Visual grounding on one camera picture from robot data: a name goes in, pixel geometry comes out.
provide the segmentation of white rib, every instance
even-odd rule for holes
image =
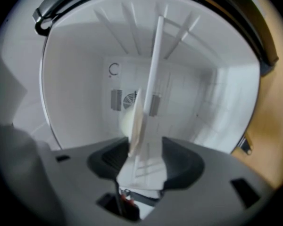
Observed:
[[[153,49],[146,97],[145,97],[145,104],[143,107],[144,114],[146,115],[149,115],[150,108],[151,108],[152,94],[153,94],[153,89],[154,89],[154,84],[155,84],[156,74],[157,74],[157,68],[158,68],[158,62],[159,62],[159,54],[160,54],[160,48],[161,48],[163,27],[164,27],[164,17],[159,16],[158,23],[157,23],[157,29],[156,29],[156,35],[155,35],[155,41],[154,41],[154,49]]]

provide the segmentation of rectangular hole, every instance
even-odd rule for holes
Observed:
[[[149,116],[154,117],[158,114],[159,103],[160,97],[158,95],[153,95]]]
[[[69,160],[69,159],[70,159],[70,156],[68,156],[68,155],[56,156],[57,162],[66,161],[66,160]]]
[[[231,184],[246,209],[260,199],[259,195],[251,188],[245,179],[239,178],[231,180]]]
[[[111,91],[111,109],[121,111],[122,109],[122,90],[113,89]]]

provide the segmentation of round fan vent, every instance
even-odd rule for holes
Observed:
[[[129,108],[132,106],[135,102],[136,95],[134,93],[128,94],[125,96],[123,100],[123,106],[125,109]]]

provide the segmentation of dark opening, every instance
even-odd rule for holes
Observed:
[[[56,156],[57,162],[66,161],[66,160],[69,160],[69,159],[70,159],[70,156],[68,156],[68,155]]]
[[[231,184],[236,193],[239,195],[246,209],[260,199],[259,195],[251,188],[245,179],[239,178],[232,180]]]
[[[117,198],[119,195],[107,193],[103,195],[98,201],[97,204],[106,210],[118,215],[122,216],[130,221],[138,221],[140,220],[140,210],[138,206],[132,203],[130,200],[127,200],[123,197]],[[122,210],[119,210],[119,202],[121,201]]]

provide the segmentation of black slot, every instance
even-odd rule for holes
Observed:
[[[68,156],[68,155],[56,156],[56,160],[57,160],[58,162],[66,161],[66,160],[69,160],[69,159],[70,159],[70,156]]]
[[[251,188],[245,179],[239,178],[232,180],[231,184],[236,193],[239,195],[246,209],[260,199],[259,195]]]

